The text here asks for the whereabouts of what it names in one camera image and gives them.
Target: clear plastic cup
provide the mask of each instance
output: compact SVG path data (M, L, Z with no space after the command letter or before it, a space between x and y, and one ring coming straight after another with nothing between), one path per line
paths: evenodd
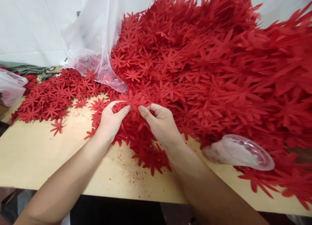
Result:
M234 134L227 134L222 140L204 147L202 153L213 163L246 166L262 171L275 167L272 157L262 147Z

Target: plastic bag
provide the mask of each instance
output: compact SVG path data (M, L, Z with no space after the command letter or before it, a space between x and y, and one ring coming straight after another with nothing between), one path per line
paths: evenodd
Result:
M110 53L121 33L123 3L123 0L87 0L75 22L61 32L67 47L65 66L83 76L87 69L94 70L98 82L120 93L125 93L127 86L114 73Z
M13 104L23 96L28 83L24 77L18 76L10 71L0 69L0 93L2 93L2 101L7 107L12 107Z

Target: wooden table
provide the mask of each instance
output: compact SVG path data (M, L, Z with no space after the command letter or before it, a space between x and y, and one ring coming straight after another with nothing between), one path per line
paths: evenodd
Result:
M13 113L24 99L2 117L9 123ZM53 136L50 132L54 121L35 121L26 124L14 123L0 138L0 186L38 190L65 161L67 161L87 140L86 132L91 130L91 115L88 107L70 109L64 118L62 134ZM205 163L255 210L296 214L312 217L295 197L285 198L268 189L275 199L268 197L260 188L251 190L250 182L239 179L234 168L213 164L206 160L198 143L190 139L188 145ZM132 159L133 151L125 143L112 146L88 184L84 194L127 198L135 200L187 203L175 174L163 169L163 175L137 165Z

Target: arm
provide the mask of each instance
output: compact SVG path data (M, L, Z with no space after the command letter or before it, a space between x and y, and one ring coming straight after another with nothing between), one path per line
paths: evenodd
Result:
M15 225L56 224L70 212L130 110L127 106L114 114L116 103L103 110L96 134L41 186Z
M142 117L164 147L185 196L202 224L268 223L224 183L182 139L170 110L140 106Z

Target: left hand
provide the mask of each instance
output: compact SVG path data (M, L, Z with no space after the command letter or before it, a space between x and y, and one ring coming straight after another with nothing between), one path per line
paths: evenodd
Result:
M109 138L110 142L114 140L122 120L126 117L131 108L131 106L128 105L114 114L112 109L118 102L125 101L113 101L102 111L101 123L95 134L96 136L105 136Z

